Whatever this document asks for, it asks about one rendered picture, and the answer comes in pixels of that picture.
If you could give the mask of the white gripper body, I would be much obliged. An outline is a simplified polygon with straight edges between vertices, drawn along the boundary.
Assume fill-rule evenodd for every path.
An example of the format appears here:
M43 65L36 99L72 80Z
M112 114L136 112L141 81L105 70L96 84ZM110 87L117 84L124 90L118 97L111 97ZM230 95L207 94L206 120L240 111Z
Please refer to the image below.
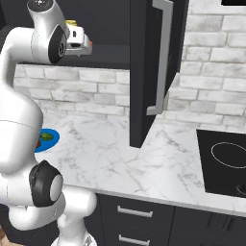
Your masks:
M92 53L92 44L85 34L71 35L66 43L66 56L84 56Z

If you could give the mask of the dark cabinet door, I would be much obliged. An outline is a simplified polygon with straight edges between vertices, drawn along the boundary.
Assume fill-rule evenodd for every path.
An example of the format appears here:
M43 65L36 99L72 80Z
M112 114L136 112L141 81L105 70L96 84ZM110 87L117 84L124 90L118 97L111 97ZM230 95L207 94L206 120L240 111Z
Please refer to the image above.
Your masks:
M180 72L189 0L173 3L165 97ZM147 108L156 104L160 60L162 10L153 0L130 1L130 145L142 146L156 116Z

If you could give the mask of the blue plate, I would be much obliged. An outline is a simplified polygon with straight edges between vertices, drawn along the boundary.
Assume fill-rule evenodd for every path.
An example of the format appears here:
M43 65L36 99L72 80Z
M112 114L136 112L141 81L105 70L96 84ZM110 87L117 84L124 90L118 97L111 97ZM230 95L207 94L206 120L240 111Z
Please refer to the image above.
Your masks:
M40 134L41 133L49 133L49 134L53 135L54 138L52 140L47 140L47 141L41 140L40 138L38 138L38 140L40 140L41 146L35 150L36 153L44 152L44 151L47 151L47 150L53 148L60 140L60 134L56 130L41 129Z

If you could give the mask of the black range hood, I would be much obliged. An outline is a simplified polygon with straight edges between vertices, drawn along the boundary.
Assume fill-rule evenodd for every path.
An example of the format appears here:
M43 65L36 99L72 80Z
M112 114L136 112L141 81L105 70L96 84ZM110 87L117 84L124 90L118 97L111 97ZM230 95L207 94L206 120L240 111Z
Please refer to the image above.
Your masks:
M223 6L246 7L246 0L221 0Z

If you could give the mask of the dark drawer front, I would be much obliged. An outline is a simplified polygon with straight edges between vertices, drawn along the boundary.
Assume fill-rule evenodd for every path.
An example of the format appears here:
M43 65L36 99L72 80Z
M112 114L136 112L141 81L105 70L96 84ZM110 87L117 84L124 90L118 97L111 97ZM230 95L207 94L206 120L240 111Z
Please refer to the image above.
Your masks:
M110 195L99 195L99 203L102 216L114 220L133 222L153 227L168 229L172 222L174 208L168 205L139 201L135 199L122 198ZM152 211L151 218L119 213L117 206L125 209L135 209L140 211Z
M150 240L149 246L168 246L169 231L137 223L124 222L112 219L103 220L105 246L138 246L132 243L119 241L118 235Z

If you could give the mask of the black hob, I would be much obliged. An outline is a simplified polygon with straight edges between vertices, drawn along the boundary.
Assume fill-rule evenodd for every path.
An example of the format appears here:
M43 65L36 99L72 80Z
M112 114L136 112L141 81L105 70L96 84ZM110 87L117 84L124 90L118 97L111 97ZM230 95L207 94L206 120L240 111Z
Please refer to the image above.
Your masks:
M246 198L246 134L197 130L207 193Z

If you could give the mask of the dark wall cabinet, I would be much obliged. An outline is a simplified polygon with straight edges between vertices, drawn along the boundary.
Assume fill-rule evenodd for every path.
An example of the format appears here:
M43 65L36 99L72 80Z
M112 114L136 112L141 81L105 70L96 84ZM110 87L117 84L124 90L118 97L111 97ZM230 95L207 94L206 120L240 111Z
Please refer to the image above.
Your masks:
M0 0L0 30L33 28L28 0ZM75 20L92 41L89 56L65 56L57 66L130 69L130 0L56 0L63 16Z

